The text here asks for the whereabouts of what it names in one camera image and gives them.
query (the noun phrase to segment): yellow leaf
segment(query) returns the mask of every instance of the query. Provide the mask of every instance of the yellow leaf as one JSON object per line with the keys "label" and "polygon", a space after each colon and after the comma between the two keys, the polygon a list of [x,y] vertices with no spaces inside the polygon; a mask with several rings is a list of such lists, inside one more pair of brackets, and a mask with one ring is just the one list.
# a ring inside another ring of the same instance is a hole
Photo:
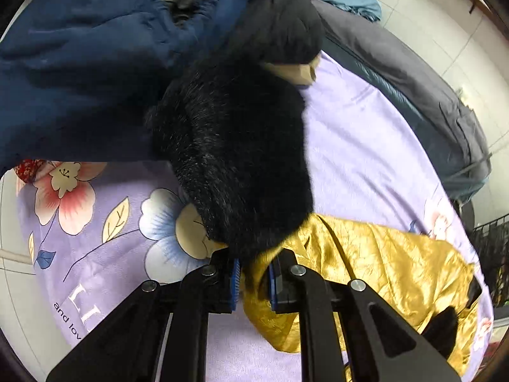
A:
{"label": "yellow leaf", "polygon": [[32,264],[34,264],[34,233],[30,233],[29,251],[30,251],[30,257],[32,259]]}
{"label": "yellow leaf", "polygon": [[102,229],[102,243],[113,239],[127,222],[129,217],[129,197],[118,204],[108,215]]}

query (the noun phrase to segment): blue and white flower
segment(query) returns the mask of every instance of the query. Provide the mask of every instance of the blue and white flower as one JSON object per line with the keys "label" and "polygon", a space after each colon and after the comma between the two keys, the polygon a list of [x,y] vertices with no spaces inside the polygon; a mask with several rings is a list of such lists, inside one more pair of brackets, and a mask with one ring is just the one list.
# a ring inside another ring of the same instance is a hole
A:
{"label": "blue and white flower", "polygon": [[208,264],[209,259],[198,260],[187,254],[176,235],[177,218],[188,204],[183,190],[174,192],[158,188],[142,203],[139,231],[156,243],[145,257],[145,270],[149,278],[160,283],[180,281],[192,270]]}

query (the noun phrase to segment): blue jacket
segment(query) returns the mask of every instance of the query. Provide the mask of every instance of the blue jacket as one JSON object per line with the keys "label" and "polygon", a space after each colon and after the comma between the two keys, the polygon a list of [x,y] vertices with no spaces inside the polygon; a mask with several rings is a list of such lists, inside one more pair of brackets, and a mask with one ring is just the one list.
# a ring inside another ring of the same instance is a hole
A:
{"label": "blue jacket", "polygon": [[24,158],[153,158],[144,111],[247,2],[204,0],[176,26],[162,0],[34,0],[0,43],[0,174]]}

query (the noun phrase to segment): printed flower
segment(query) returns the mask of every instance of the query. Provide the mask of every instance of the printed flower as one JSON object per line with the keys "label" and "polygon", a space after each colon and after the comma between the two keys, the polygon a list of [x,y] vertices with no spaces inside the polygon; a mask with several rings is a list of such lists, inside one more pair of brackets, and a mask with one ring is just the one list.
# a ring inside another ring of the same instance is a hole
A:
{"label": "printed flower", "polygon": [[183,190],[158,188],[142,203],[139,230],[156,243],[145,257],[147,275],[160,283],[180,281],[209,263],[220,246],[207,238],[196,210]]}
{"label": "printed flower", "polygon": [[484,347],[486,335],[491,333],[492,328],[493,328],[493,320],[485,317],[481,321],[478,332],[475,335],[474,346],[473,346],[475,351],[482,349]]}
{"label": "printed flower", "polygon": [[41,168],[34,182],[35,214],[41,225],[59,211],[59,223],[67,234],[76,235],[92,219],[95,192],[90,181],[100,174],[105,163],[51,162]]}
{"label": "printed flower", "polygon": [[436,240],[445,240],[454,243],[454,230],[452,220],[454,209],[447,198],[442,198],[438,204],[426,200],[424,204],[424,222],[429,228],[428,236]]}

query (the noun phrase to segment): red patterned cloth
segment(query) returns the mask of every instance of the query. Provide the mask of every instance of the red patterned cloth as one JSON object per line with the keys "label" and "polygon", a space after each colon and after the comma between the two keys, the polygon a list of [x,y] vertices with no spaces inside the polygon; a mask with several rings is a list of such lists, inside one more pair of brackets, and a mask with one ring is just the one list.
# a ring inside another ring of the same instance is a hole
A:
{"label": "red patterned cloth", "polygon": [[14,167],[14,171],[21,181],[31,183],[39,168],[46,162],[45,159],[24,159]]}

